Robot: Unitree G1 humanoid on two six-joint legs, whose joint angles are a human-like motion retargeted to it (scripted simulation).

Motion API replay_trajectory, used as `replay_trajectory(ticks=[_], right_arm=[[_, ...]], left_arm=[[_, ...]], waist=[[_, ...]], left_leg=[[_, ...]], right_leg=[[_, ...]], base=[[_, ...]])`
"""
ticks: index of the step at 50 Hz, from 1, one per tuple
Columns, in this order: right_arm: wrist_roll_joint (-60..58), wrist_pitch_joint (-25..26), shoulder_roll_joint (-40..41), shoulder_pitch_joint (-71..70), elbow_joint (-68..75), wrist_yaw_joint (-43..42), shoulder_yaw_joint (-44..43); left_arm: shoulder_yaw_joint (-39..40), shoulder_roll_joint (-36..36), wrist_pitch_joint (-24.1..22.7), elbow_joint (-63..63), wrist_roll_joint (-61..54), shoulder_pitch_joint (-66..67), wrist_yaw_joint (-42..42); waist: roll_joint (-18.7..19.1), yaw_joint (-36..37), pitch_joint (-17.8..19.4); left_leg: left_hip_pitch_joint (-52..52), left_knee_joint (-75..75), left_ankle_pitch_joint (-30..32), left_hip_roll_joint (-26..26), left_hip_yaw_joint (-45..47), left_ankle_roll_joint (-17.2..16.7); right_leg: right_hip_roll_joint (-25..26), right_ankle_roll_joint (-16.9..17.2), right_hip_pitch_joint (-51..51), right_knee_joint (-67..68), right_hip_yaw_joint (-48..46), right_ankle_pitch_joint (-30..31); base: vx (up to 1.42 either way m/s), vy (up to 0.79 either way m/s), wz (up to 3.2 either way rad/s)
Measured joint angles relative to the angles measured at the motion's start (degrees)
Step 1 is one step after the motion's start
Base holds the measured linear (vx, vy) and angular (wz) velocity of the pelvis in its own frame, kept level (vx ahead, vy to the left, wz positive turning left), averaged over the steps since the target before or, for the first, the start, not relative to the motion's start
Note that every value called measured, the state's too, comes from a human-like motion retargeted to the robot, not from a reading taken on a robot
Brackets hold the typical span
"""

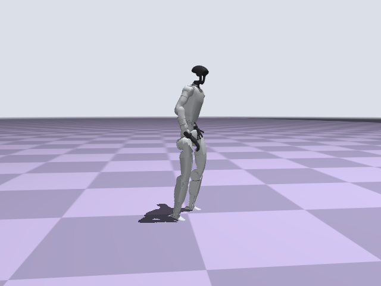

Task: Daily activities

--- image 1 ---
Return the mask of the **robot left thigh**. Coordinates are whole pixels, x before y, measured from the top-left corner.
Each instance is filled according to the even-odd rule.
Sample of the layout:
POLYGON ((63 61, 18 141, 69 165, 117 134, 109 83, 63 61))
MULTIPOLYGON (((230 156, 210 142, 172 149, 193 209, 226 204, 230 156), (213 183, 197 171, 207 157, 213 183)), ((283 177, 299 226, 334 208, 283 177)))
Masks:
MULTIPOLYGON (((206 150, 204 138, 201 137, 201 139, 197 140, 197 142, 200 146, 199 151, 196 151, 197 150, 196 148, 194 152, 197 169, 191 171, 190 173, 190 178, 193 181, 197 181, 202 176, 205 169, 206 158, 207 158, 207 150, 206 150)), ((192 144, 192 146, 196 147, 194 143, 192 144)))

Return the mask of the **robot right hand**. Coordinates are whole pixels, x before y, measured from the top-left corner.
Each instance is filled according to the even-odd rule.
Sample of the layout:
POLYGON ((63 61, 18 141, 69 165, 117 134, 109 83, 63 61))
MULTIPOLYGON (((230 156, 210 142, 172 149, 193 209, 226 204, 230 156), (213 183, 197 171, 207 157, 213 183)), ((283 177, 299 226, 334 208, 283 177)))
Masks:
POLYGON ((187 139, 189 138, 196 145, 196 148, 197 148, 196 151, 199 151, 200 146, 197 140, 192 136, 192 133, 189 134, 188 132, 184 132, 183 134, 187 139))

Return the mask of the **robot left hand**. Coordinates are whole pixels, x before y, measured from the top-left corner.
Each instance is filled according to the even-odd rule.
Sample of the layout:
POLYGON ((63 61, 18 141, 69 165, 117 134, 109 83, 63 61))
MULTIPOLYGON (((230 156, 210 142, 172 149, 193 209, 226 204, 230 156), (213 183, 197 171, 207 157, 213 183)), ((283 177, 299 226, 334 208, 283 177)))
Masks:
MULTIPOLYGON (((195 123, 195 122, 194 122, 194 123, 195 123)), ((197 131, 197 140, 201 139, 201 137, 203 138, 201 132, 204 133, 204 131, 200 130, 200 129, 197 127, 196 123, 195 123, 195 126, 194 126, 193 128, 194 128, 194 130, 197 131), (200 137, 200 135, 201 135, 201 137, 200 137), (198 138, 198 137, 199 137, 199 138, 198 138)))

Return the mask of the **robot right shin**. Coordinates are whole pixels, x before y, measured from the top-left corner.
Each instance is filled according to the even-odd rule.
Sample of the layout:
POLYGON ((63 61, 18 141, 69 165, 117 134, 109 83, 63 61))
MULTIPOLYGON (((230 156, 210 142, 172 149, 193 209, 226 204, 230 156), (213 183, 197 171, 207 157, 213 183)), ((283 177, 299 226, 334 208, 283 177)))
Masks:
POLYGON ((173 216, 179 215, 182 208, 182 204, 185 200, 186 193, 188 190, 188 182, 185 182, 183 185, 181 176, 178 176, 176 179, 176 186, 174 189, 174 209, 173 216))

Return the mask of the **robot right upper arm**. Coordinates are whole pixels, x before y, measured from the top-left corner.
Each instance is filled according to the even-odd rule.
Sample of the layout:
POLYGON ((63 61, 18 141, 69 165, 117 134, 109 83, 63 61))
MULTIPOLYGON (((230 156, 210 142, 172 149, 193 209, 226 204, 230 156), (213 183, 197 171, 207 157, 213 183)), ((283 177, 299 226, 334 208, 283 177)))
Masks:
POLYGON ((178 112, 177 112, 177 109, 179 107, 183 107, 183 105, 185 105, 189 99, 189 97, 191 97, 193 95, 193 92, 194 92, 194 88, 193 87, 190 87, 190 86, 185 86, 182 90, 182 94, 176 104, 176 107, 174 109, 174 112, 176 115, 178 115, 178 112))

